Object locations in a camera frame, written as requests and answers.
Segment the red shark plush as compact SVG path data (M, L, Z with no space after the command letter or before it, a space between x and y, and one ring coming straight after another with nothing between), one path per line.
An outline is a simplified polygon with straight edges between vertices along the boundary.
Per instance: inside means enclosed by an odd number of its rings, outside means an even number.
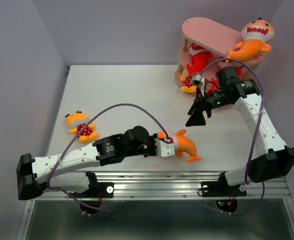
M212 52L196 43L192 43L188 50L191 55L191 64L186 65L186 70L191 76L193 73L201 72L205 68L208 60L212 58Z
M219 66L220 70L226 69L226 68L235 68L237 76L240 78L241 75L242 75L243 66L241 64L237 63L237 62L234 62L234 61L231 61L231 60L229 60L227 62L226 60L222 60L222 61L218 62L218 66ZM216 87L216 86L219 86L217 78L212 77L210 79L210 81L212 82L212 83L210 83L210 91L214 92L214 91L218 90L218 88Z

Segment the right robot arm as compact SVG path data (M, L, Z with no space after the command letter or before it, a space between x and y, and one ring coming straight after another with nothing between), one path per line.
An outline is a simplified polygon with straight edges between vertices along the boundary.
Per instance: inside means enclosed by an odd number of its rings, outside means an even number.
M289 147L277 133L265 111L256 82L252 79L240 80L233 67L218 71L216 77L220 91L210 94L197 91L185 125L204 126L204 114L210 118L213 109L234 105L252 135L250 150L257 154L256 158L249 158L245 167L223 172L217 181L218 192L228 195L238 185L286 176L294 165L294 147Z

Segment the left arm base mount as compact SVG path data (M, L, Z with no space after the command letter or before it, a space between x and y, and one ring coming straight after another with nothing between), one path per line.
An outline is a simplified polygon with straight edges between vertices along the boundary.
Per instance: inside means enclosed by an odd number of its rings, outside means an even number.
M88 199L84 201L86 206L79 204L82 215L88 217L104 217L110 215L111 212L102 207L102 200L110 199L113 195L114 184L112 182L101 182L97 186L81 193L81 199Z

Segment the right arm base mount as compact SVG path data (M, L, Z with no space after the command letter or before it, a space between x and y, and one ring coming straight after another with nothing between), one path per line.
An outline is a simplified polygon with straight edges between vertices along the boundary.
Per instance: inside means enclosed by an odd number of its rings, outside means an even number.
M246 188L241 185L229 186L218 181L203 181L197 191L199 196L216 198L219 210L234 213L238 207L237 197L247 196Z

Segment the orange shark plush back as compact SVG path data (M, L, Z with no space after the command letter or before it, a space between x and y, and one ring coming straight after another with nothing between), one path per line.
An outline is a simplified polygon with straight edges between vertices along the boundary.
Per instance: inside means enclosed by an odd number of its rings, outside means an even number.
M242 41L235 45L236 51L228 50L227 58L238 61L248 61L259 52L270 52L268 44L275 34L272 25L259 16L257 20L249 22L241 30Z

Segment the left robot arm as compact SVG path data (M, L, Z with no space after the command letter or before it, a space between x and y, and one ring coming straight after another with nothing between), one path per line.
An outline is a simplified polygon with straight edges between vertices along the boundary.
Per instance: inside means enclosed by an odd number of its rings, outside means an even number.
M142 126L104 137L66 154L34 157L27 153L17 166L18 199L35 199L44 192L69 191L93 197L98 185L87 174L76 170L121 163L133 156L155 156L157 134L150 135Z

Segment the orange shark plush facing camera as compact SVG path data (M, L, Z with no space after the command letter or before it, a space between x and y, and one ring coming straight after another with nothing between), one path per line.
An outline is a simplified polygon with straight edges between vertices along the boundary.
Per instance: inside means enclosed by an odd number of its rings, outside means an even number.
M177 132L167 131L168 135L164 131L157 133L158 139L162 139L168 143L174 143L175 156L182 158L184 153L187 153L189 157L187 162L199 161L201 157L197 154L197 148L194 142L185 136L186 130L180 129Z

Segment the red shark plush front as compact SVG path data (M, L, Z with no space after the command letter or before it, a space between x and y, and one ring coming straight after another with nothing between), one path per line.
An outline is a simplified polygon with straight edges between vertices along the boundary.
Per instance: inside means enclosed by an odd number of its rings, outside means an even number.
M226 68L235 68L237 76L240 78L241 75L242 75L243 66L241 64L237 63L237 62L234 62L234 61L231 61L231 60L229 60L227 62L226 60L222 60L222 61L218 62L218 66L219 66L220 70L226 69ZM210 83L210 91L214 92L214 91L218 90L218 88L216 87L216 86L219 86L217 78L212 77L210 79L210 81L212 82L212 83Z

